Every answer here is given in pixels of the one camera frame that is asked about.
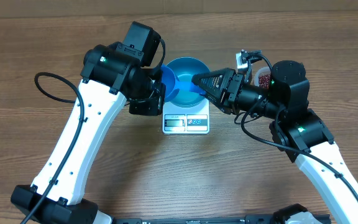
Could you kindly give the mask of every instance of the white scale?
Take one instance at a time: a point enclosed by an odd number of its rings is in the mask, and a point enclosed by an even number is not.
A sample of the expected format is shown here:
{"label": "white scale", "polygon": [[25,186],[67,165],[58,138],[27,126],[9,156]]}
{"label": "white scale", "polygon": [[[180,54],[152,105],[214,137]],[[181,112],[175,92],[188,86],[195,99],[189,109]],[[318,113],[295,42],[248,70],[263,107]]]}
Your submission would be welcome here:
{"label": "white scale", "polygon": [[162,114],[164,134],[209,133],[209,101],[207,99],[189,108],[168,102],[164,104]]}

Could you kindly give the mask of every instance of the wooden tabletop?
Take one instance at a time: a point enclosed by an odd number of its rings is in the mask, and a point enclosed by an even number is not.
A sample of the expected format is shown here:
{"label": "wooden tabletop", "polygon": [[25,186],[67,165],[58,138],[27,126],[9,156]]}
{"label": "wooden tabletop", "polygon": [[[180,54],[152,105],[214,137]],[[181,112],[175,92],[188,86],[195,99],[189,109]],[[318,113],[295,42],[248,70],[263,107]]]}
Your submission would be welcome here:
{"label": "wooden tabletop", "polygon": [[[10,203],[12,191],[39,173],[71,113],[72,105],[36,89],[34,75],[79,83],[85,52],[122,41],[132,21],[165,39],[166,62],[190,56],[211,70],[235,68],[240,49],[262,49],[272,63],[303,62],[310,108],[358,181],[358,11],[0,19],[0,223],[23,219]],[[64,84],[41,82],[74,99]],[[233,115],[210,110],[210,133],[196,136],[164,135],[161,116],[123,110],[92,166],[85,198],[119,218],[241,217],[294,203],[329,212],[284,152],[248,138]],[[260,119],[249,130],[271,139],[269,122]]]}

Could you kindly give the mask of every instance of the label on scale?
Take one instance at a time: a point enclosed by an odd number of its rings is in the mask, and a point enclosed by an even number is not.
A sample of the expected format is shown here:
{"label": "label on scale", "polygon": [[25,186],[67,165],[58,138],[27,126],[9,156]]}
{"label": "label on scale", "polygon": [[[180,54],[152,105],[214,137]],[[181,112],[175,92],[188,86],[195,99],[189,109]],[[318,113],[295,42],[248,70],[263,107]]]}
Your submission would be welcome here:
{"label": "label on scale", "polygon": [[208,116],[206,114],[198,115],[165,115],[165,131],[207,131]]}

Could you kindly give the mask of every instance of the blue object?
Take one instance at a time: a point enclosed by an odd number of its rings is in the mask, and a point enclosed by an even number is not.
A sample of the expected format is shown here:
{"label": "blue object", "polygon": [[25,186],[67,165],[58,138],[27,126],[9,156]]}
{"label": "blue object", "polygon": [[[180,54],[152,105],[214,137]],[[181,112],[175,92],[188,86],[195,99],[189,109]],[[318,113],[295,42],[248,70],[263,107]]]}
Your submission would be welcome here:
{"label": "blue object", "polygon": [[165,102],[180,107],[192,107],[200,103],[205,91],[191,82],[195,74],[209,72],[208,67],[198,59],[178,58],[162,66],[162,83],[165,84]]}

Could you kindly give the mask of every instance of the wall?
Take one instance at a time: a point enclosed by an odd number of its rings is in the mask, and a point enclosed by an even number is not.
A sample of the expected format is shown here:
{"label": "wall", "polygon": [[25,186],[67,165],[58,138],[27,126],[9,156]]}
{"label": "wall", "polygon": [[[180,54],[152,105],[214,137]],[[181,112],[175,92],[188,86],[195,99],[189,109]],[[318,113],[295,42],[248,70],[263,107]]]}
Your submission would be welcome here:
{"label": "wall", "polygon": [[0,18],[358,10],[351,0],[0,0]]}

